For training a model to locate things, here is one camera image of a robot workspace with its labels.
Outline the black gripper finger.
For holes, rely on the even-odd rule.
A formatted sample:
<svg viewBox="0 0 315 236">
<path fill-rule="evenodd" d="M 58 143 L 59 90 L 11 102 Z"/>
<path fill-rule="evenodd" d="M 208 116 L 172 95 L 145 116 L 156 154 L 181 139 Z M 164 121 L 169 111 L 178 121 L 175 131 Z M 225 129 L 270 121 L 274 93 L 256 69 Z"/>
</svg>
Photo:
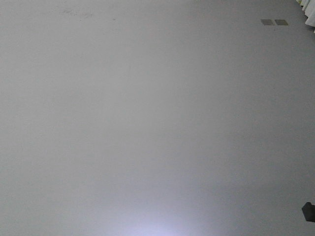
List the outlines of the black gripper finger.
<svg viewBox="0 0 315 236">
<path fill-rule="evenodd" d="M 306 221 L 315 221 L 315 206 L 311 202 L 306 202 L 303 205 L 302 213 Z"/>
</svg>

